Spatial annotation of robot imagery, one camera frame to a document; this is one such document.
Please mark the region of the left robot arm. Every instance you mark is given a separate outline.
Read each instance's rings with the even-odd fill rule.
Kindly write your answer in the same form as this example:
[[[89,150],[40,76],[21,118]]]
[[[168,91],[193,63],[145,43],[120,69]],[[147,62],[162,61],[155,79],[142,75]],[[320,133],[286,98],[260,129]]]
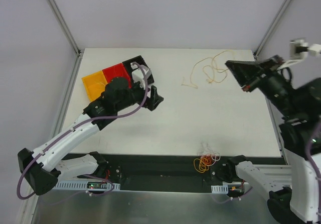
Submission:
[[[17,196],[21,200],[21,184],[26,180],[33,194],[43,195],[64,179],[90,175],[107,181],[108,163],[98,152],[64,160],[64,157],[80,143],[104,129],[121,117],[119,112],[137,104],[139,108],[153,111],[164,100],[157,87],[140,82],[128,84],[125,78],[117,77],[106,85],[100,97],[91,102],[74,123],[64,132],[33,151],[23,148],[18,152],[21,176],[17,184]]]

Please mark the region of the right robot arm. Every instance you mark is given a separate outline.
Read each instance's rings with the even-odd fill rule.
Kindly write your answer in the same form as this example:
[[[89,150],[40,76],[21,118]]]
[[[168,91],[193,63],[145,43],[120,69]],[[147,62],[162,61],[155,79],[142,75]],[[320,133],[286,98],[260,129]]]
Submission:
[[[244,92],[260,90],[282,114],[279,125],[291,166],[291,185],[274,183],[243,155],[230,158],[226,176],[258,191],[278,223],[320,223],[320,79],[293,88],[284,77],[284,60],[226,62]]]

